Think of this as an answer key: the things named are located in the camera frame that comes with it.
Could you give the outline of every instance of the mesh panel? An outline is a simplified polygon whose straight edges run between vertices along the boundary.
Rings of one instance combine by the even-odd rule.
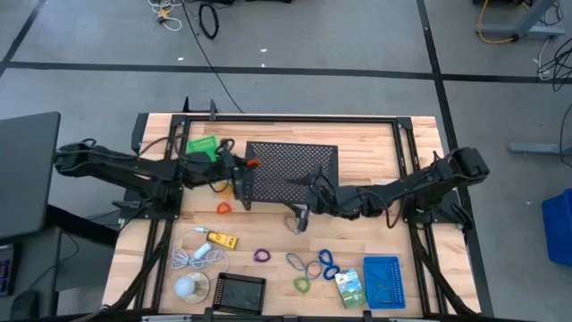
[[[316,164],[338,185],[338,147],[314,144],[247,142],[246,158],[262,162],[244,182],[247,201],[304,204],[307,187],[289,183],[304,179]]]

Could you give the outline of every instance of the wooden tabletop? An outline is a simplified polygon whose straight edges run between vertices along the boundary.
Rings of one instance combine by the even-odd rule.
[[[420,165],[428,166],[433,161],[433,151],[442,156],[436,121],[433,117],[411,119]],[[170,114],[150,114],[142,148],[149,142],[166,136],[170,121]],[[233,152],[241,157],[244,157],[246,142],[249,140],[337,145],[340,185],[390,182],[400,177],[391,126],[386,124],[261,122],[191,124],[190,140],[210,135],[219,139],[233,138],[236,141]],[[409,156],[405,134],[402,133],[401,137],[405,155]],[[163,153],[164,144],[157,144],[144,157],[160,159]],[[222,201],[231,204],[230,215],[216,214],[216,206]],[[398,209],[399,202],[395,202],[391,207],[391,217],[395,216]],[[335,263],[342,269],[355,268],[362,283],[364,256],[397,256],[400,258],[407,306],[405,309],[397,310],[374,309],[373,314],[379,317],[422,316],[406,225],[399,223],[390,230],[385,224],[384,216],[361,217],[356,221],[349,221],[322,215],[311,216],[307,231],[295,235],[283,223],[287,215],[291,215],[291,212],[285,206],[278,204],[253,203],[251,211],[245,211],[239,202],[223,199],[220,194],[212,192],[207,186],[185,190],[181,217],[175,221],[172,241],[181,232],[195,226],[204,226],[216,232],[237,236],[239,242],[236,250],[225,249],[230,259],[228,271],[266,279],[264,315],[362,316],[362,311],[367,309],[366,304],[354,309],[344,309],[336,283],[325,281],[322,277],[312,281],[308,293],[299,293],[292,281],[300,276],[300,272],[287,264],[285,258],[287,252],[296,252],[308,262],[317,258],[319,250],[327,248],[332,251]],[[147,220],[133,220],[123,229],[115,248],[103,303],[114,303],[138,273],[148,227]],[[449,224],[433,225],[433,231],[442,273],[467,306],[479,311],[463,233],[455,225]],[[181,246],[192,254],[205,242],[205,238],[202,233],[187,233],[176,246]],[[258,248],[270,250],[272,259],[266,263],[253,261],[253,253]],[[224,269],[224,265],[222,260],[204,269],[203,273],[209,277],[216,276]],[[171,269],[170,248],[160,312],[202,314],[205,307],[212,305],[212,291],[204,301],[196,305],[189,305],[174,295],[172,287],[175,280],[191,271],[194,271],[191,267]],[[427,272],[425,275],[432,308],[436,310],[433,281]],[[149,287],[144,306],[150,305],[154,284],[155,272],[148,280]],[[215,284],[216,279],[211,282],[211,288],[214,288]]]

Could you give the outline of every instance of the floor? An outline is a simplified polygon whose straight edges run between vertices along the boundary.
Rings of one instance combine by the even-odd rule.
[[[507,150],[510,142],[557,142],[572,102],[568,86],[555,94],[531,81],[542,40],[486,45],[474,33],[480,7],[425,0],[447,98],[440,101],[418,10],[423,2],[238,0],[219,11],[215,40],[198,38],[249,113],[433,115],[444,146],[451,143],[450,118],[458,144],[478,148],[492,169],[470,196],[494,315],[568,320],[572,269],[548,260],[541,203],[569,187],[572,169],[557,157]],[[572,13],[572,3],[562,5]],[[196,13],[198,4],[189,8]],[[494,6],[485,19],[515,21],[524,13]],[[184,19],[182,10],[173,17]],[[560,26],[572,32],[572,19]],[[188,25],[182,27],[170,32],[157,24],[141,0],[0,0],[0,118],[59,111],[59,144],[93,137],[127,152],[138,112],[179,111],[185,97],[194,109],[212,98],[235,112],[205,72]],[[566,39],[551,42],[545,59]],[[121,197],[109,184],[55,174],[50,202],[96,216]],[[65,243],[66,251],[73,248]],[[112,255],[80,241],[79,256],[60,269],[60,313],[97,307]]]

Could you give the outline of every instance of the white ball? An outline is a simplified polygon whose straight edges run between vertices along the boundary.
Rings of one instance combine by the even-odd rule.
[[[189,297],[195,291],[195,280],[193,280],[190,276],[182,276],[179,277],[175,281],[175,295],[180,298]]]

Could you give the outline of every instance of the small green box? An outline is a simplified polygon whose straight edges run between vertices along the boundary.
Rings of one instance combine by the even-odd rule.
[[[356,273],[354,268],[336,274],[335,278],[346,309],[351,309],[367,302],[366,293],[361,287],[358,273]]]
[[[187,142],[187,154],[191,154],[193,152],[206,152],[211,158],[211,161],[216,161],[216,147],[216,137],[211,135]]]

